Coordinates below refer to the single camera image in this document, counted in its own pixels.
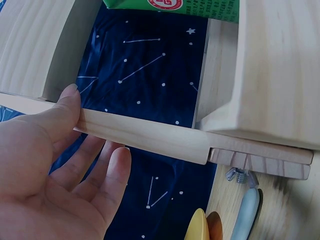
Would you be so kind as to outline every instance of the finger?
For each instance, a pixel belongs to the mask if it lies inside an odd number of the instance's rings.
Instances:
[[[107,141],[89,176],[76,186],[72,192],[82,199],[91,202],[104,182],[112,153],[121,147],[124,147],[124,145]]]
[[[107,229],[114,219],[127,186],[131,170],[131,154],[128,148],[116,149],[110,159],[102,186],[92,205],[100,212]]]
[[[16,119],[35,125],[52,143],[64,139],[79,120],[81,98],[77,88],[75,84],[69,85],[51,109],[35,115],[19,116]]]
[[[60,155],[73,144],[81,135],[79,131],[72,131],[67,137],[53,144],[52,163],[54,163]]]
[[[73,190],[84,178],[104,144],[104,139],[87,136],[74,155],[62,167],[53,171],[50,177],[66,190]]]

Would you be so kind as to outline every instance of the light wood plank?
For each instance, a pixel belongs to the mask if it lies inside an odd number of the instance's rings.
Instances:
[[[238,25],[209,19],[207,54],[196,121],[230,102],[235,82]]]
[[[263,204],[250,240],[320,239],[320,152],[311,164],[308,180],[257,174]],[[226,180],[229,167],[219,165],[206,214],[217,211],[223,240],[229,240],[248,185]]]
[[[75,83],[102,0],[9,0],[0,12],[0,91],[56,101]]]
[[[310,172],[309,165],[217,148],[213,148],[210,152],[208,161],[242,170],[300,180],[308,179]]]
[[[50,109],[54,104],[0,93],[0,105],[25,114],[36,114]],[[229,137],[89,109],[82,109],[77,130],[198,164],[207,162],[211,148],[306,165],[310,164],[313,158],[313,153],[308,150]]]
[[[241,0],[232,98],[200,129],[320,150],[319,12],[320,1]]]

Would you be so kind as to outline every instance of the red logo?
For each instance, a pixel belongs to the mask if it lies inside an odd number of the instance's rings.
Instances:
[[[148,2],[157,9],[177,10],[182,7],[183,0],[148,0]]]

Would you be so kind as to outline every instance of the wooden surface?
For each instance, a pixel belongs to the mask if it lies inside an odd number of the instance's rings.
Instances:
[[[56,101],[75,83],[102,0],[9,0],[0,13],[0,92]]]
[[[209,162],[293,179],[308,179],[310,166],[242,152],[213,148]]]
[[[203,81],[199,88],[196,121],[230,102],[237,58],[238,24],[208,20],[207,49],[203,67]]]
[[[0,93],[0,105],[25,114],[36,114],[50,109],[54,104]],[[211,148],[306,165],[310,164],[313,158],[313,153],[308,150],[223,136],[89,109],[82,109],[77,130],[198,164],[207,162]]]
[[[226,180],[229,167],[218,165],[206,214],[217,211],[223,240],[229,240],[248,185]],[[311,164],[308,180],[257,174],[263,204],[250,240],[320,239],[320,152]]]
[[[200,129],[320,150],[319,13],[318,0],[241,0],[231,101]]]

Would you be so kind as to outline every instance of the star print fabric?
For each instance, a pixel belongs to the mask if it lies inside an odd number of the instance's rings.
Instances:
[[[107,10],[103,4],[76,81],[82,107],[191,128],[207,22],[166,12]],[[18,114],[2,107],[0,121]],[[51,172],[85,137],[62,154]],[[130,179],[105,239],[183,240],[194,211],[207,207],[216,166],[130,150]]]

